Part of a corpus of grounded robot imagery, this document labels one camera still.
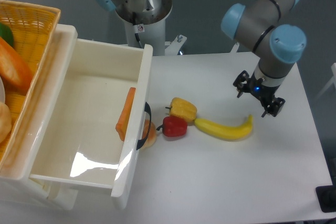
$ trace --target woven basket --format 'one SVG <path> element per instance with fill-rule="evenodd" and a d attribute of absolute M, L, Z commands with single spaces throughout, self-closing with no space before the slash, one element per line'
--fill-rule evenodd
<path fill-rule="evenodd" d="M 14 35 L 14 49 L 28 63 L 35 73 L 26 95 L 3 80 L 6 104 L 12 114 L 13 128 L 7 138 L 0 143 L 0 169 L 14 144 L 15 137 L 34 90 L 39 70 L 51 38 L 59 21 L 60 10 L 29 3 L 0 0 L 0 22 L 9 26 Z"/>

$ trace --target black strap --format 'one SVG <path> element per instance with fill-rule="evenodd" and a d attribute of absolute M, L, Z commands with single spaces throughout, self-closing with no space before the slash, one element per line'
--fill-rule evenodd
<path fill-rule="evenodd" d="M 269 1 L 271 1 L 275 5 L 275 7 L 277 8 L 277 10 L 278 10 L 278 21 L 279 21 L 281 19 L 280 6 L 279 6 L 278 2 L 276 2 L 275 0 L 269 0 Z"/>
<path fill-rule="evenodd" d="M 148 113 L 148 115 L 149 115 L 149 126 L 148 126 L 148 130 L 147 130 L 146 136 L 143 139 L 139 139 L 138 140 L 137 149 L 136 150 L 140 149 L 145 144 L 145 142 L 146 142 L 146 140 L 147 140 L 147 138 L 149 136 L 149 131 L 151 130 L 152 112 L 151 112 L 151 107 L 149 106 L 149 104 L 147 102 L 145 103 L 145 109 L 144 109 L 144 111 L 146 113 Z"/>
<path fill-rule="evenodd" d="M 255 43 L 252 52 L 255 53 L 259 44 L 262 42 L 262 40 L 265 38 L 265 36 L 274 28 L 274 26 L 270 26 L 268 27 L 259 37 L 259 39 L 257 40 L 257 42 Z"/>

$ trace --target gray wall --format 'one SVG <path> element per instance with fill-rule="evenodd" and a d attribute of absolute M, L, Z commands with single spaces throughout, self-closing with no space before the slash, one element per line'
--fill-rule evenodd
<path fill-rule="evenodd" d="M 14 0 L 60 8 L 61 24 L 73 25 L 78 37 L 115 44 L 126 43 L 123 26 L 115 14 L 103 11 L 94 0 Z M 234 42 L 220 30 L 225 12 L 235 3 L 253 0 L 173 0 L 166 23 L 167 40 L 178 34 L 188 37 L 187 54 L 228 52 Z M 299 69 L 327 159 L 336 157 L 336 93 L 330 89 L 317 102 L 314 96 L 332 77 L 336 62 L 336 5 L 334 0 L 301 0 L 281 23 L 299 26 L 307 35 L 308 46 Z"/>

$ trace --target white table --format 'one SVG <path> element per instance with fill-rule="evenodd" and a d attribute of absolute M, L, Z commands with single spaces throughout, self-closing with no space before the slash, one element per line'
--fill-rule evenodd
<path fill-rule="evenodd" d="M 239 142 L 187 135 L 140 152 L 128 206 L 109 195 L 80 192 L 72 211 L 0 202 L 3 223 L 264 223 L 327 219 L 315 188 L 330 175 L 297 66 L 276 93 L 286 100 L 273 118 L 249 94 L 236 98 L 233 81 L 252 74 L 250 53 L 154 57 L 149 104 L 158 126 L 173 97 L 191 101 L 198 116 L 239 124 L 254 116 L 252 135 Z"/>

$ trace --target banana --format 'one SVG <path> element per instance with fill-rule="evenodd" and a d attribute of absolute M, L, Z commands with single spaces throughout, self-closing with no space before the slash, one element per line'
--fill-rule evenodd
<path fill-rule="evenodd" d="M 204 118 L 196 118 L 194 123 L 195 126 L 204 133 L 234 141 L 251 133 L 253 129 L 253 116 L 249 115 L 247 120 L 240 126 L 221 125 Z"/>

